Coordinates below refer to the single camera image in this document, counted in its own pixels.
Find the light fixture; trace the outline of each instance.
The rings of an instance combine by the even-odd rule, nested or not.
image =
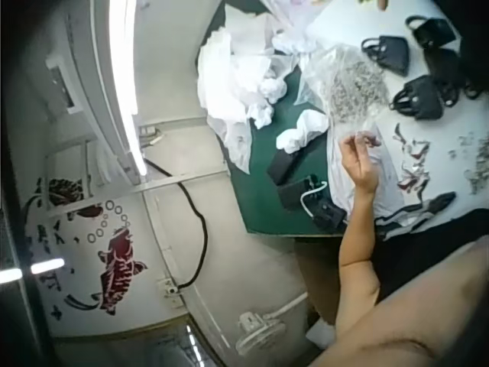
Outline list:
[[[17,281],[20,278],[22,278],[22,270],[19,268],[0,271],[0,284]]]
[[[199,350],[197,349],[196,346],[193,346],[193,352],[196,354],[196,357],[197,357],[197,361],[202,361],[202,356],[200,355],[199,353]]]
[[[31,266],[32,274],[40,274],[45,271],[58,269],[64,266],[64,260],[62,258],[54,258],[48,261],[38,262]]]
[[[115,94],[122,124],[139,174],[147,174],[133,115],[138,113],[134,84],[134,18],[136,0],[110,0],[108,32]]]

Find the power outlet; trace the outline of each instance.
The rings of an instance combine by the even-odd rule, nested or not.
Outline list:
[[[180,296],[180,292],[178,291],[178,287],[175,285],[172,278],[160,279],[157,281],[157,287],[160,294],[171,302],[172,308],[185,306],[182,297]]]

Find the hand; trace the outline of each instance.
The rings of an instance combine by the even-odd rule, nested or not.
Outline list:
[[[376,168],[368,156],[367,147],[378,147],[381,143],[370,132],[349,135],[339,145],[342,152],[342,164],[355,183],[355,193],[362,196],[374,196],[379,183]]]

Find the table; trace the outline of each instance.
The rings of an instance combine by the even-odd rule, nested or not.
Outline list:
[[[242,11],[262,13],[266,8],[258,0],[227,1],[231,6]],[[207,30],[204,42],[212,31],[224,24],[224,2],[218,7],[214,18]],[[279,201],[277,187],[267,174],[277,149],[277,136],[288,128],[295,128],[297,119],[304,109],[314,109],[303,104],[294,106],[299,89],[300,70],[297,67],[285,79],[287,94],[276,105],[271,125],[257,130],[251,127],[253,145],[251,146],[250,173],[245,174],[234,166],[228,159],[228,152],[222,149],[229,165],[231,181],[238,200],[239,209],[244,225],[248,232],[262,235],[305,236],[305,235],[341,235],[340,232],[321,230],[312,222],[307,214],[299,209],[286,211]],[[304,158],[299,167],[293,172],[288,182],[300,180],[310,174],[315,174],[320,180],[327,179],[325,135],[316,139],[306,148]]]
[[[230,1],[230,5],[244,11],[262,12],[263,5],[258,1]],[[395,76],[386,72],[385,82],[392,97],[403,88],[403,84],[424,73],[427,67],[423,52],[417,46],[410,32],[404,26],[404,19],[409,15],[425,15],[428,17],[445,18],[441,11],[426,0],[410,0],[391,2],[386,12],[377,10],[375,4],[360,6],[357,0],[333,0],[323,13],[309,26],[307,32],[325,43],[342,42],[358,46],[367,37],[385,35],[400,35],[408,40],[410,45],[410,73],[407,78]],[[224,4],[221,4],[212,23],[210,32],[224,24]],[[458,41],[447,47],[458,49]],[[318,229],[310,218],[302,211],[287,212],[280,204],[277,188],[268,177],[266,169],[275,152],[275,139],[286,128],[296,125],[299,114],[311,108],[308,105],[293,106],[296,99],[300,80],[300,71],[296,69],[286,78],[288,92],[286,97],[275,106],[273,123],[257,131],[252,129],[253,145],[250,161],[250,175],[244,174],[229,164],[231,180],[235,189],[238,205],[246,229],[252,233],[283,236],[319,236],[341,235],[331,230]],[[478,207],[489,207],[489,187],[478,195],[470,194],[470,186],[464,178],[464,171],[474,165],[477,145],[471,146],[464,158],[451,160],[448,151],[458,148],[458,136],[472,132],[476,137],[483,137],[489,132],[489,100],[486,96],[477,101],[471,101],[461,95],[458,104],[452,109],[445,109],[440,120],[432,122],[415,122],[393,112],[393,117],[382,121],[379,129],[384,137],[394,167],[400,174],[402,153],[397,141],[392,139],[396,123],[401,124],[405,136],[410,138],[432,141],[431,150],[426,159],[426,168],[430,172],[431,181],[424,191],[425,197],[430,198],[447,191],[458,194],[456,201],[435,219],[431,220],[421,230],[437,226],[450,219],[459,217]],[[325,157],[325,139],[319,138],[313,146],[308,147],[308,154],[302,164],[290,178],[290,182],[316,174],[320,180],[327,178]],[[405,195],[406,204],[415,203],[415,195]]]

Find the black cord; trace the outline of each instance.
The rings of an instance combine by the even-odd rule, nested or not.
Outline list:
[[[148,166],[154,168],[156,171],[160,172],[161,174],[164,174],[165,176],[168,176],[168,177],[173,176],[170,172],[165,171],[163,168],[161,168],[157,164],[153,163],[152,161],[148,160],[147,158],[145,158],[144,161],[147,163]],[[200,254],[200,260],[199,260],[199,264],[197,265],[197,269],[196,269],[195,274],[186,283],[179,284],[176,286],[178,289],[184,289],[184,288],[189,287],[190,285],[193,284],[194,281],[196,281],[197,277],[200,274],[200,271],[202,270],[202,266],[204,264],[204,259],[206,258],[206,253],[207,253],[207,244],[209,242],[209,234],[207,233],[206,218],[204,218],[204,216],[200,213],[200,211],[197,210],[189,192],[187,191],[187,189],[185,188],[183,183],[177,182],[176,184],[178,185],[178,187],[180,189],[182,189],[183,194],[185,195],[187,201],[189,202],[189,205],[192,208],[193,213],[200,219],[200,222],[202,223],[202,232],[204,233],[204,245],[202,247],[202,253]]]

